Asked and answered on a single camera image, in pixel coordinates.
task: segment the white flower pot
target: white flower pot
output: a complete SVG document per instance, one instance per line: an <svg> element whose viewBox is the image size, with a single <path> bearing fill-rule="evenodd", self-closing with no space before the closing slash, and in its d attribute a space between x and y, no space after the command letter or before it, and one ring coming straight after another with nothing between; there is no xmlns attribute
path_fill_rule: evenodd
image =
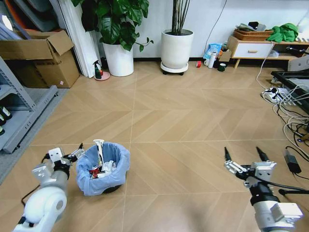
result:
<svg viewBox="0 0 309 232"><path fill-rule="evenodd" d="M169 69L183 69L189 61L194 33L182 30L183 35L169 35L165 30L161 36L161 59Z"/></svg>
<svg viewBox="0 0 309 232"><path fill-rule="evenodd" d="M128 76L134 72L133 49L129 52L119 44L107 43L103 48L111 75Z"/></svg>

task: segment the metal shelf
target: metal shelf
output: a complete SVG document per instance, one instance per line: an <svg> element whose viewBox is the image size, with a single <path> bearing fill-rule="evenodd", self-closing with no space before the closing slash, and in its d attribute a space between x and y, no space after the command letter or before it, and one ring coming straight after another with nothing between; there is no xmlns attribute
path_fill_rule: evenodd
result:
<svg viewBox="0 0 309 232"><path fill-rule="evenodd" d="M16 94L16 91L12 86L0 85L0 100L5 98L11 93Z"/></svg>
<svg viewBox="0 0 309 232"><path fill-rule="evenodd" d="M3 104L10 110L13 117L2 126L5 133L0 135L0 150L12 153L58 89L56 86L46 90L29 89L36 93L35 96L39 96L34 101L1 57L0 87L0 100L11 93L15 94L4 99Z"/></svg>
<svg viewBox="0 0 309 232"><path fill-rule="evenodd" d="M11 111L12 118L7 120L2 126L5 130L3 135L0 135L0 150L3 149L5 144L10 140L14 133L23 127L25 121L31 115L30 111Z"/></svg>

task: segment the green cloth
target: green cloth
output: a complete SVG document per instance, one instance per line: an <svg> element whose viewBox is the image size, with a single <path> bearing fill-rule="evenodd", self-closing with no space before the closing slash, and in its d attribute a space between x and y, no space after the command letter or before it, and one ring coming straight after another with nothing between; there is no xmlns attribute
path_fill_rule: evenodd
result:
<svg viewBox="0 0 309 232"><path fill-rule="evenodd" d="M274 26L273 33L267 38L268 41L275 41L280 43L281 41L294 42L298 36L298 28L292 23L286 23L282 26Z"/></svg>

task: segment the wooden floor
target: wooden floor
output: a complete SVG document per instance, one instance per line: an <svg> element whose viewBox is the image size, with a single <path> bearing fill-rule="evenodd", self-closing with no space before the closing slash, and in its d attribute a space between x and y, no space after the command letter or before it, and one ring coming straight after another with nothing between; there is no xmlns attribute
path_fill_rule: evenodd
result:
<svg viewBox="0 0 309 232"><path fill-rule="evenodd" d="M264 85L273 70L263 69ZM240 164L259 161L259 146L278 163L273 181L309 189L309 181L288 171L282 154L289 142L259 97L258 71L218 72L190 62L184 76L163 75L159 63L137 62L127 77L81 77L0 186L0 231L11 231L20 219L21 197L38 185L31 170L48 149L69 153L81 142L90 147L104 139L130 149L127 183L85 197L72 168L55 232L258 232L248 190L223 167L225 146ZM309 176L309 164L297 159ZM309 231L309 196L280 199L300 205L305 218L296 231Z"/></svg>

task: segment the plastic bag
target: plastic bag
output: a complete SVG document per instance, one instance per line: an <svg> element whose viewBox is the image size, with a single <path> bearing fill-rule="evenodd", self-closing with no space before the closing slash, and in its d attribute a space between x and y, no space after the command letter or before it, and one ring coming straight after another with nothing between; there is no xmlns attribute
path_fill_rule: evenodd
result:
<svg viewBox="0 0 309 232"><path fill-rule="evenodd" d="M100 195L108 188L123 185L126 182L126 172L130 168L130 152L120 144L104 142L104 162L116 162L116 170L110 175L92 179L89 170L98 164L97 146L89 148L76 165L76 183L85 196Z"/></svg>
<svg viewBox="0 0 309 232"><path fill-rule="evenodd" d="M208 45L208 49L207 49L203 59L210 59L212 52L216 52L217 54L219 54L221 47L222 47L222 43L214 43L214 44L210 43Z"/></svg>

